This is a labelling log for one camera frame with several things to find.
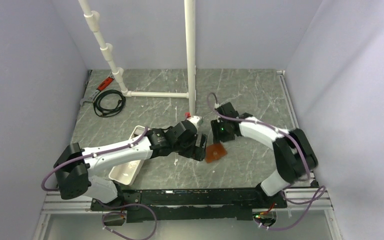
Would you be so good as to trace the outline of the brown leather card holder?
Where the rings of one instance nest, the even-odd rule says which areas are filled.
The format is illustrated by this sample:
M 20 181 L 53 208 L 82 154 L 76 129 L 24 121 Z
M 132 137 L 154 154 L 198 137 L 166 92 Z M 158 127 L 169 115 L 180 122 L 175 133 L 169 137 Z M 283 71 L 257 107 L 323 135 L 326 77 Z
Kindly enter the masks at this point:
M 210 144 L 205 150 L 205 162 L 207 164 L 215 162 L 227 155 L 227 150 L 221 143 Z

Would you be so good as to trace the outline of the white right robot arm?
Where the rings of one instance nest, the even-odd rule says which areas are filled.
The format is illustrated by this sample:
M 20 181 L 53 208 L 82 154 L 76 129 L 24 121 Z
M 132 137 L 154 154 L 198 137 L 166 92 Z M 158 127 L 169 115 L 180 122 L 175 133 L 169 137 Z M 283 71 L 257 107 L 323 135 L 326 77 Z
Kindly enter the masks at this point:
M 300 128 L 277 128 L 250 114 L 236 118 L 219 117 L 210 124 L 215 143 L 245 137 L 273 150 L 276 169 L 256 187 L 255 200 L 262 208 L 269 207 L 278 192 L 294 184 L 319 165 L 304 131 Z

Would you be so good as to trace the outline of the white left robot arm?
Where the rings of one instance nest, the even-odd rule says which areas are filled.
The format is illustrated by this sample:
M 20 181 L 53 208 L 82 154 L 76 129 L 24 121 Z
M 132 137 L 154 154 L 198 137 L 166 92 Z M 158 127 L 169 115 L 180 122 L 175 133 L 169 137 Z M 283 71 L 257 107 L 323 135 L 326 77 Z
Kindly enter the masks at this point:
M 99 147 L 69 144 L 53 166 L 57 190 L 63 200 L 88 196 L 117 210 L 124 203 L 122 191 L 112 180 L 97 173 L 133 161 L 166 157 L 172 153 L 202 161 L 208 136 L 200 134 L 199 119 L 192 116 L 168 128 L 145 128 L 132 139 Z

